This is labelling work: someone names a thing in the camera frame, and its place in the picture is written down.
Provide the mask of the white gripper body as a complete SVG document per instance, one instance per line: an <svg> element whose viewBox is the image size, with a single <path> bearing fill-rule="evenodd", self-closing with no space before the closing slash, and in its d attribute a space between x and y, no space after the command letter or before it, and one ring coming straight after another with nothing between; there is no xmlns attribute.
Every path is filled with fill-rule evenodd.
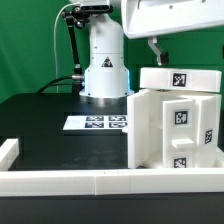
<svg viewBox="0 0 224 224"><path fill-rule="evenodd" d="M224 0L122 0L130 39L224 25Z"/></svg>

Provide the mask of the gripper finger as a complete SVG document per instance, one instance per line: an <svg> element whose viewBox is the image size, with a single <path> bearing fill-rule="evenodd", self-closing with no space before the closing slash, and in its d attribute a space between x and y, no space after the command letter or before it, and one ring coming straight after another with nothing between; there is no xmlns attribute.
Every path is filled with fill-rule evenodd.
<svg viewBox="0 0 224 224"><path fill-rule="evenodd" d="M154 52L157 58L157 63L159 66L168 64L168 53L163 51L158 44L158 39L156 37L148 38L148 45Z"/></svg>

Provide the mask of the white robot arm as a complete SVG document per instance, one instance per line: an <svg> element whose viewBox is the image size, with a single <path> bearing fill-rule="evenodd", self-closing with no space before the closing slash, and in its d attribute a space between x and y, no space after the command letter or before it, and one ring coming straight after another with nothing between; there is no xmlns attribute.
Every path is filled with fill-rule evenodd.
<svg viewBox="0 0 224 224"><path fill-rule="evenodd" d="M74 25L90 25L90 65L84 99L122 99L130 93L124 66L124 39L146 38L157 63L169 56L158 46L161 35L224 25L224 0L69 0Z"/></svg>

